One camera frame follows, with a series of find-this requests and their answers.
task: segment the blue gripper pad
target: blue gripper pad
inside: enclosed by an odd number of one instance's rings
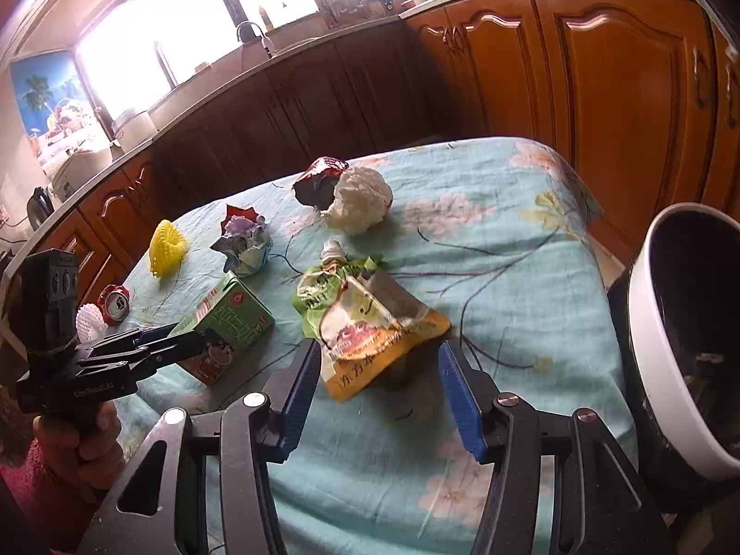
[[[465,449],[478,463],[489,463],[486,457],[487,446],[482,436],[480,407],[455,361],[452,347],[446,342],[439,347],[439,380],[445,389]]]
[[[283,456],[284,460],[298,446],[298,441],[301,439],[306,416],[308,416],[308,408],[311,407],[320,372],[321,347],[318,341],[314,340],[301,370],[298,371],[293,389],[283,409],[283,431],[280,434],[280,441],[277,443],[277,451]]]

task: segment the white cap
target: white cap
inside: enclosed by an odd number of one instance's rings
[[[347,253],[343,251],[339,240],[327,240],[321,248],[321,262],[328,263],[332,259],[347,260]]]

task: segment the red logo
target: red logo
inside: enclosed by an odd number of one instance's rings
[[[245,298],[243,291],[237,290],[228,300],[231,302],[232,306],[242,306]]]

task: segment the green carton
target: green carton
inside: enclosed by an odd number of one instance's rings
[[[221,377],[235,355],[250,347],[274,323],[267,307],[238,277],[228,272],[169,335],[195,330],[205,336],[203,352],[181,361],[180,366],[210,385]]]

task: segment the faucet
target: faucet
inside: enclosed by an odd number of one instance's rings
[[[242,25],[253,25],[254,27],[257,27],[257,30],[260,31],[260,35],[262,36],[262,47],[265,49],[265,52],[267,53],[268,58],[272,58],[272,52],[271,49],[275,50],[275,44],[272,43],[272,40],[265,35],[264,31],[262,30],[262,27],[255,23],[253,20],[243,20],[241,23],[236,25],[236,38],[241,41],[241,27]]]

